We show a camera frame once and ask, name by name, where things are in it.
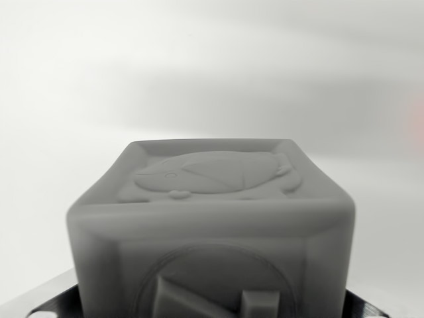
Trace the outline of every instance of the gray background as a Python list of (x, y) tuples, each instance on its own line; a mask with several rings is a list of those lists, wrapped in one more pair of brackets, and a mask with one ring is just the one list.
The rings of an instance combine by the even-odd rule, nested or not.
[(424, 312), (424, 5), (0, 1), (0, 303), (133, 140), (292, 138), (355, 199), (349, 286)]

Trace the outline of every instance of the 3d printed cube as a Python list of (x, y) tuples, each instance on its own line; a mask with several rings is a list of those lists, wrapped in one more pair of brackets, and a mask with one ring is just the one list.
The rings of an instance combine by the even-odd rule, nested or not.
[(353, 227), (274, 139), (132, 142), (68, 212), (85, 318), (340, 318)]

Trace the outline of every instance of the black base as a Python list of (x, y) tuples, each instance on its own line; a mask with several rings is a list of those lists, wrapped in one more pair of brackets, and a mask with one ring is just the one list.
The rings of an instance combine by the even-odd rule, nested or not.
[[(30, 314), (36, 311), (53, 311), (58, 314), (59, 318), (83, 318), (78, 285), (33, 309)], [(367, 316), (389, 318), (389, 315), (383, 311), (346, 290), (342, 318), (365, 318)]]

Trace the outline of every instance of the cube top face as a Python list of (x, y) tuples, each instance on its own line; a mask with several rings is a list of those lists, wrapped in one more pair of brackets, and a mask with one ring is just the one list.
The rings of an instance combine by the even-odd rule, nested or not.
[(346, 199), (291, 140), (131, 143), (80, 205)]

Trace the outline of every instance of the embossed relief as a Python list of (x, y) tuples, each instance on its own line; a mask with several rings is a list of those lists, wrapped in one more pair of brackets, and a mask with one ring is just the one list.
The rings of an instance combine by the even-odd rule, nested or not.
[(285, 154), (237, 151), (170, 157), (136, 171), (132, 180), (138, 189), (123, 189), (119, 194), (123, 202), (151, 201), (155, 193), (166, 193), (171, 199), (193, 194), (222, 199), (285, 197), (301, 183)]

